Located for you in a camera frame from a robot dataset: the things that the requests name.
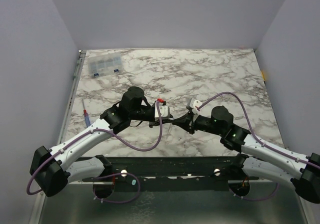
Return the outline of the silver metal bottle opener keychain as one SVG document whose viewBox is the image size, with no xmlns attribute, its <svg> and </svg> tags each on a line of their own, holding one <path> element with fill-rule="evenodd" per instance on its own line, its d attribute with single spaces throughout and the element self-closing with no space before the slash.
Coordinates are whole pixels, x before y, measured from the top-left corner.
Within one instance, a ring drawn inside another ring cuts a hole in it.
<svg viewBox="0 0 320 224">
<path fill-rule="evenodd" d="M 168 130 L 167 130 L 167 134 L 166 134 L 166 139 L 169 138 L 170 134 L 171 134 L 171 131 L 172 131 L 172 128 L 173 128 L 173 124 L 170 123 L 169 127 L 168 127 Z"/>
</svg>

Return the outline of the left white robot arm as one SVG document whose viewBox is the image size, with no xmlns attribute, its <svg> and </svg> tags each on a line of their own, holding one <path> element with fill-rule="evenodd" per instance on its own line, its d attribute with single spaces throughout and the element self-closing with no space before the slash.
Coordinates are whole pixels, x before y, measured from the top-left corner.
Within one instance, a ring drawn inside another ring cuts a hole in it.
<svg viewBox="0 0 320 224">
<path fill-rule="evenodd" d="M 118 103 L 105 110 L 84 131 L 50 149 L 41 146 L 35 150 L 27 194 L 35 194 L 30 191 L 33 181 L 36 181 L 40 191 L 47 197 L 59 193 L 76 174 L 71 170 L 72 164 L 97 144 L 111 137 L 125 143 L 118 134 L 128 128 L 131 121 L 159 122 L 162 125 L 170 118 L 170 109 L 164 100 L 158 99 L 150 105 L 141 88 L 130 87 Z"/>
</svg>

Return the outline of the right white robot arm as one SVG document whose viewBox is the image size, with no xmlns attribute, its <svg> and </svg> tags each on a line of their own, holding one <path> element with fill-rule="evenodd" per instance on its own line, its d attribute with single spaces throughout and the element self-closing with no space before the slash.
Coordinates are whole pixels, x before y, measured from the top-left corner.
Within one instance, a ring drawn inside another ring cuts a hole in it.
<svg viewBox="0 0 320 224">
<path fill-rule="evenodd" d="M 320 202 L 320 156 L 307 156 L 281 148 L 234 124 L 233 115 L 224 107 L 212 109 L 211 117 L 187 112 L 173 121 L 190 134 L 203 131 L 220 136 L 220 142 L 239 152 L 241 162 L 230 166 L 230 175 L 240 180 L 253 176 L 293 188 L 303 199 Z"/>
</svg>

